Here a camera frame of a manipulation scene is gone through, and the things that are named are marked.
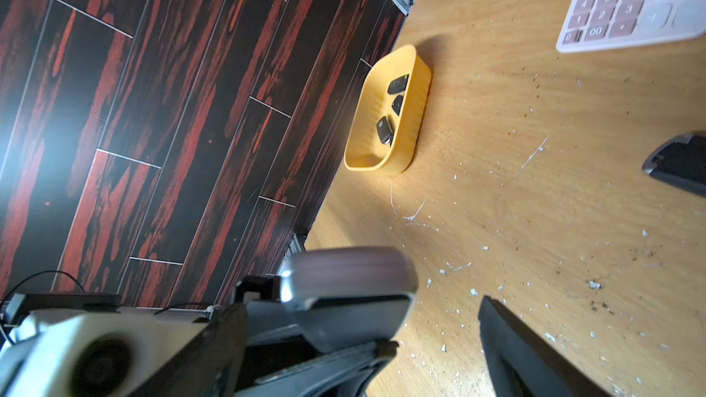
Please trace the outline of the black chrome Mercedes car key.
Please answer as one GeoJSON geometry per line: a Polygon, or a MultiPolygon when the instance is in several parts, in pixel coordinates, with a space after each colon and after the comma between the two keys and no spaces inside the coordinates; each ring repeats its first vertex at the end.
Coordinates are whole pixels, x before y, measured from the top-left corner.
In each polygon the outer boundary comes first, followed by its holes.
{"type": "Polygon", "coordinates": [[[392,110],[393,110],[393,113],[397,117],[399,117],[401,115],[403,103],[404,103],[404,94],[398,94],[393,99],[392,110]]]}

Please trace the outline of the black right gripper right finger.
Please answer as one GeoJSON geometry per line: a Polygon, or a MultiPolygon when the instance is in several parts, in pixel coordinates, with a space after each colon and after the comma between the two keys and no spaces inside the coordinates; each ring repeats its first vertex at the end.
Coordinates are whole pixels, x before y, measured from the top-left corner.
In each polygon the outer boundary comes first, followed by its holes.
{"type": "Polygon", "coordinates": [[[607,393],[489,296],[478,312],[480,338],[497,396],[605,396],[607,393]]]}

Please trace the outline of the black car key front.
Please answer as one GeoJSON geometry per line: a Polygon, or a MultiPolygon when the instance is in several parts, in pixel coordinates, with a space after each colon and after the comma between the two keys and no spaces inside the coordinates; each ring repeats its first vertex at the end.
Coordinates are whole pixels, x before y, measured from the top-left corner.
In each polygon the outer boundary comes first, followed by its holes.
{"type": "Polygon", "coordinates": [[[402,94],[406,91],[407,85],[409,82],[409,75],[402,75],[399,76],[393,81],[390,82],[388,88],[387,88],[387,94],[394,96],[398,94],[402,94]]]}

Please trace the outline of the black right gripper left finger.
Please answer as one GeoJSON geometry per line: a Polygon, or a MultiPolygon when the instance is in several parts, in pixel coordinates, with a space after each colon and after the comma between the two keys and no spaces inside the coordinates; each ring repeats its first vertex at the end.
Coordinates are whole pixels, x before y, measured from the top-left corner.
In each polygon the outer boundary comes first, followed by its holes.
{"type": "Polygon", "coordinates": [[[246,306],[234,304],[131,395],[233,396],[246,342],[246,306]]]}

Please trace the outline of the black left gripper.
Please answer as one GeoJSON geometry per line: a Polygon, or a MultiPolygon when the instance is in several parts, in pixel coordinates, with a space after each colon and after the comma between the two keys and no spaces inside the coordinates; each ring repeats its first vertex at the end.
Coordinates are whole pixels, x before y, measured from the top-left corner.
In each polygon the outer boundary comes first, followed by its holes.
{"type": "Polygon", "coordinates": [[[296,295],[283,277],[247,276],[233,293],[247,308],[237,396],[362,396],[396,356],[396,295],[296,295]]]}

